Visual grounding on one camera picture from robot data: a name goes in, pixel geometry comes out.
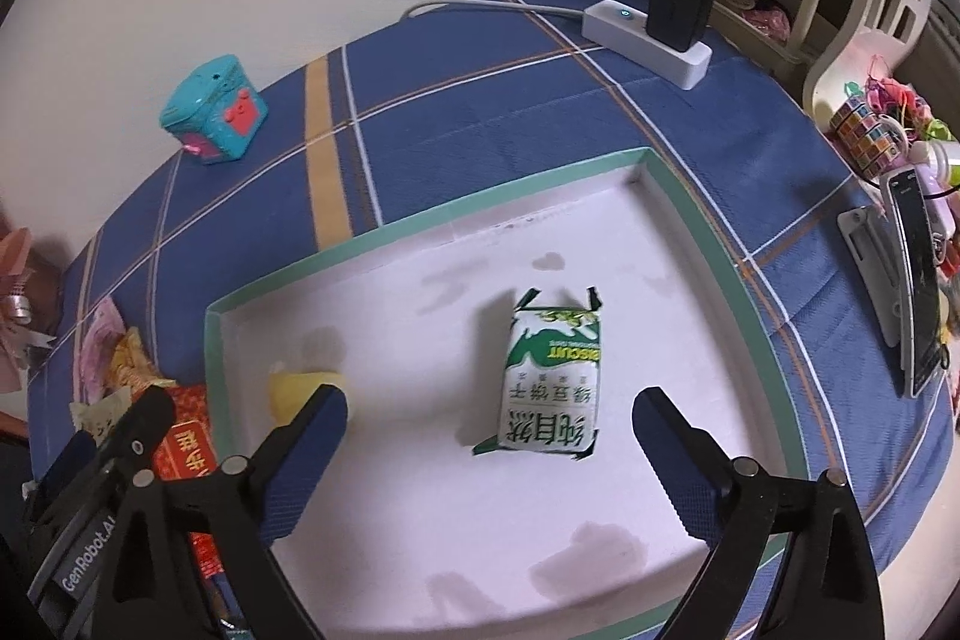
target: teal cube toy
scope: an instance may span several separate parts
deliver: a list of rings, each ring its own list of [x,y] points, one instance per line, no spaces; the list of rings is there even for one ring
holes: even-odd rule
[[[236,161],[267,116],[267,105],[235,55],[221,55],[179,84],[160,113],[160,127],[204,164]]]

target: black power adapter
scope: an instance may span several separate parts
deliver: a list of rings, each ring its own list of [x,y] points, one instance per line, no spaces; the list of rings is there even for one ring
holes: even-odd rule
[[[704,38],[713,0],[650,0],[647,34],[677,52]]]

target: smartphone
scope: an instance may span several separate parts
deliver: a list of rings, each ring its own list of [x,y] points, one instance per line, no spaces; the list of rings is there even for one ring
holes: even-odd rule
[[[942,371],[940,290],[933,263],[933,240],[914,167],[883,175],[880,191],[894,232],[894,255],[901,278],[899,320],[905,391],[916,397]]]

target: metal screw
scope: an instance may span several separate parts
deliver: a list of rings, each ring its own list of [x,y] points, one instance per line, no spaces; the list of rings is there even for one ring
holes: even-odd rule
[[[247,469],[247,459],[244,456],[228,456],[220,465],[220,471],[224,475],[239,475],[245,469]]]
[[[733,460],[733,469],[737,475],[754,477],[760,472],[760,465],[750,458],[750,456],[738,456],[738,458]]]
[[[843,488],[847,484],[847,473],[839,467],[830,467],[827,469],[827,480],[837,488]]]
[[[154,473],[149,469],[141,469],[133,476],[133,485],[137,488],[146,488],[154,481]]]

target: power strip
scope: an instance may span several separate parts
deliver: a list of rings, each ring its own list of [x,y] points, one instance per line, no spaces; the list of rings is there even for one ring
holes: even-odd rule
[[[657,76],[688,91],[707,73],[711,50],[696,42],[686,52],[677,52],[647,33],[647,16],[619,1],[600,1],[584,9],[584,37],[649,68]]]

